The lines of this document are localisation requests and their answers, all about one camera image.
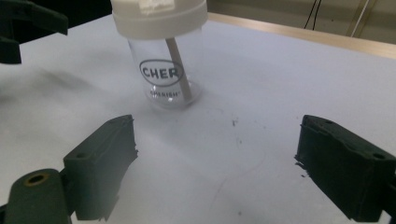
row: table edge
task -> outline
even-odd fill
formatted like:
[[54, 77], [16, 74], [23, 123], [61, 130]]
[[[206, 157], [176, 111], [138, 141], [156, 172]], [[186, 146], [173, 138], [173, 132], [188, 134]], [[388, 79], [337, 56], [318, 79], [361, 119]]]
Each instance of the table edge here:
[[352, 49], [376, 56], [396, 59], [396, 45], [388, 43], [305, 30], [301, 28], [289, 27], [286, 25], [279, 25], [265, 21], [254, 21], [217, 13], [209, 13], [209, 19], [211, 21], [228, 23], [252, 30], [290, 36], [343, 49]]

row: white jar lid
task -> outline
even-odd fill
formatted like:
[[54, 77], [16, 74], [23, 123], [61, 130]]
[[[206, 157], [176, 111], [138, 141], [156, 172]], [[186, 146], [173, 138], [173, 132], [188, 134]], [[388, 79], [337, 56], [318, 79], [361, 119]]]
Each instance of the white jar lid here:
[[184, 35], [207, 21], [206, 0], [111, 0], [119, 33], [130, 39]]

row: white table surface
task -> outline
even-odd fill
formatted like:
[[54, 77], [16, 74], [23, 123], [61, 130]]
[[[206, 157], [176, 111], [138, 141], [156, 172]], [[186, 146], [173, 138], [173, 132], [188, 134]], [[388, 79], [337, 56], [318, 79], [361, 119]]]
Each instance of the white table surface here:
[[331, 119], [396, 155], [396, 61], [213, 21], [203, 31], [204, 91], [184, 110], [145, 98], [111, 17], [21, 45], [22, 65], [0, 65], [0, 204], [19, 177], [61, 170], [132, 114], [139, 158], [108, 223], [354, 223], [294, 164], [300, 123]]

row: black wire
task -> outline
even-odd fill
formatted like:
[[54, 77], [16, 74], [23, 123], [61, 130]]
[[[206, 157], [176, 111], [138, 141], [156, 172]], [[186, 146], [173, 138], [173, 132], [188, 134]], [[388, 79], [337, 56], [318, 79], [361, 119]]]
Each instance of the black wire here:
[[306, 20], [304, 29], [306, 29], [306, 25], [308, 25], [309, 19], [311, 19], [312, 12], [314, 11], [315, 5], [317, 4], [317, 0], [315, 0], [314, 5], [312, 5], [311, 12], [309, 13], [308, 20]]
[[315, 24], [317, 23], [317, 16], [318, 16], [320, 3], [321, 3], [321, 0], [319, 0], [319, 3], [318, 3], [317, 12], [315, 13], [315, 18], [314, 18], [314, 26], [312, 27], [312, 30], [315, 30]]

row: wooden stick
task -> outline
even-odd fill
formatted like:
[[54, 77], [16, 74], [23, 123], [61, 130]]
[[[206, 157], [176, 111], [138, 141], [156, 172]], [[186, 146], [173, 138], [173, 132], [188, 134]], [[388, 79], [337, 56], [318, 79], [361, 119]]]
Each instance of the wooden stick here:
[[172, 61], [180, 64], [181, 67], [183, 68], [183, 74], [179, 83], [181, 88], [181, 94], [183, 95], [184, 101], [188, 102], [192, 98], [191, 89], [190, 89], [189, 81], [187, 80], [186, 73], [184, 71], [183, 62], [181, 61], [180, 52], [178, 51], [177, 42], [174, 38], [168, 38], [166, 39], [166, 45], [169, 48], [169, 53], [171, 54]]

